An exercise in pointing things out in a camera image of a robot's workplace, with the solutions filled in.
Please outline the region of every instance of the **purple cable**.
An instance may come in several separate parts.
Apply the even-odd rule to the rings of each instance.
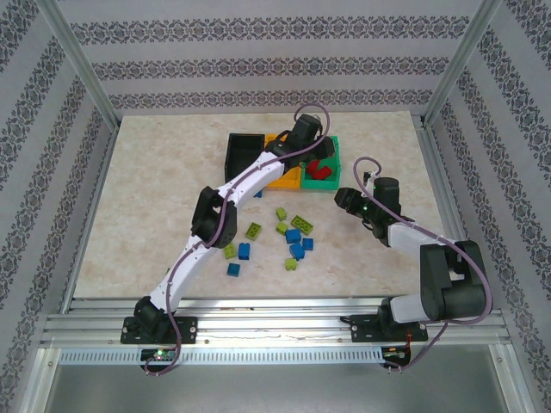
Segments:
[[[298,155],[302,155],[303,153],[311,151],[316,146],[320,145],[321,142],[323,142],[324,138],[327,136],[327,133],[329,132],[329,126],[331,124],[331,120],[330,120],[329,112],[327,111],[327,109],[324,108],[319,103],[315,103],[315,102],[306,103],[306,104],[302,105],[301,107],[299,107],[296,110],[296,112],[294,112],[294,120],[296,121],[298,113],[302,109],[304,109],[308,106],[315,106],[316,108],[320,108],[321,110],[323,110],[323,112],[325,114],[325,118],[327,120],[327,125],[325,126],[325,134],[323,134],[323,128],[322,128],[322,132],[320,133],[320,136],[319,136],[318,140],[316,140],[313,144],[311,144],[307,148],[301,149],[299,151],[288,153],[287,155],[283,155],[281,157],[275,157],[274,159],[270,159],[269,161],[266,161],[266,162],[256,166],[255,168],[253,168],[252,170],[249,170],[247,173],[245,173],[243,176],[241,176],[227,190],[226,196],[224,197],[224,201],[222,202],[222,208],[220,210],[220,222],[218,223],[218,227],[216,228],[216,232],[214,233],[213,237],[211,239],[209,239],[207,243],[205,243],[204,241],[200,241],[198,243],[193,244],[192,247],[188,251],[186,251],[185,254],[183,254],[180,257],[180,259],[176,262],[176,264],[174,264],[174,267],[172,268],[172,271],[170,271],[169,279],[167,280],[167,283],[166,283],[166,294],[165,294],[166,295],[166,301],[165,301],[165,304],[166,304],[166,313],[168,314],[170,323],[172,324],[172,327],[174,328],[174,331],[176,332],[176,346],[173,348],[176,351],[176,356],[172,359],[172,362],[167,367],[165,367],[160,372],[156,372],[156,373],[153,373],[153,372],[149,371],[149,363],[151,361],[153,361],[154,359],[148,359],[145,362],[145,365],[144,365],[146,375],[158,377],[158,376],[162,376],[164,374],[167,374],[168,372],[170,372],[174,369],[174,367],[176,366],[178,360],[180,359],[180,353],[182,351],[182,335],[180,334],[180,329],[178,328],[178,326],[176,324],[176,320],[174,319],[174,316],[172,315],[172,311],[170,310],[170,286],[172,285],[172,280],[174,279],[176,271],[178,270],[180,265],[182,265],[182,262],[189,256],[189,254],[191,254],[194,250],[197,250],[201,245],[203,245],[205,248],[212,247],[214,245],[214,243],[216,242],[216,240],[218,239],[218,237],[220,236],[220,234],[222,232],[222,228],[224,227],[224,220],[226,219],[226,205],[227,205],[227,202],[230,198],[230,195],[233,194],[233,192],[235,191],[235,188],[242,181],[244,181],[249,176],[251,176],[251,174],[253,174],[257,170],[261,170],[265,166],[268,166],[268,165],[270,165],[274,162],[280,162],[280,161],[282,161],[284,159],[287,159],[289,157],[296,157]]]
[[[373,159],[372,157],[359,157],[354,162],[354,167],[353,167],[354,177],[356,178],[356,182],[360,186],[360,189],[363,191],[363,193],[366,194],[366,196],[369,198],[369,200],[374,202],[380,209],[382,209],[383,211],[388,213],[391,217],[398,220],[402,224],[407,225],[410,228],[412,228],[414,230],[417,230],[417,231],[421,232],[422,234],[424,234],[428,237],[431,237],[431,238],[433,238],[437,241],[440,241],[440,242],[446,244],[453,251],[455,251],[457,254],[459,254],[460,257],[463,258],[468,263],[468,265],[471,266],[472,269],[474,269],[474,272],[480,277],[480,281],[482,282],[482,286],[484,287],[484,293],[486,295],[486,306],[485,306],[484,311],[482,312],[482,314],[480,314],[478,317],[472,318],[470,320],[446,320],[445,323],[444,323],[444,326],[442,327],[442,329],[438,332],[438,334],[436,334],[436,336],[430,341],[430,343],[415,357],[415,359],[410,361],[410,363],[407,366],[400,367],[400,368],[394,368],[394,371],[403,371],[403,370],[406,370],[406,369],[410,368],[411,366],[414,366],[415,364],[417,364],[427,354],[427,352],[430,350],[430,348],[435,344],[435,342],[438,341],[438,339],[443,334],[443,332],[448,328],[448,323],[452,323],[452,324],[476,324],[476,323],[479,323],[480,321],[484,320],[488,316],[488,314],[490,314],[490,311],[492,310],[492,290],[490,289],[490,284],[488,283],[488,279],[486,278],[486,276],[484,275],[484,273],[482,272],[480,267],[478,265],[476,265],[476,262],[474,262],[473,259],[470,256],[468,256],[463,250],[461,250],[455,244],[451,243],[446,238],[439,237],[434,232],[426,230],[422,226],[415,225],[412,222],[406,221],[405,219],[403,219],[402,217],[400,217],[399,215],[397,215],[396,213],[394,213],[393,211],[388,209],[386,206],[384,206],[382,203],[380,203],[372,194],[370,194],[368,192],[368,190],[363,186],[362,179],[360,179],[360,176],[358,174],[357,167],[358,167],[358,164],[361,161],[370,161],[370,162],[373,162],[374,164],[376,164],[378,169],[379,169],[377,171],[377,174],[381,173],[382,167],[381,167],[381,164],[376,159]]]

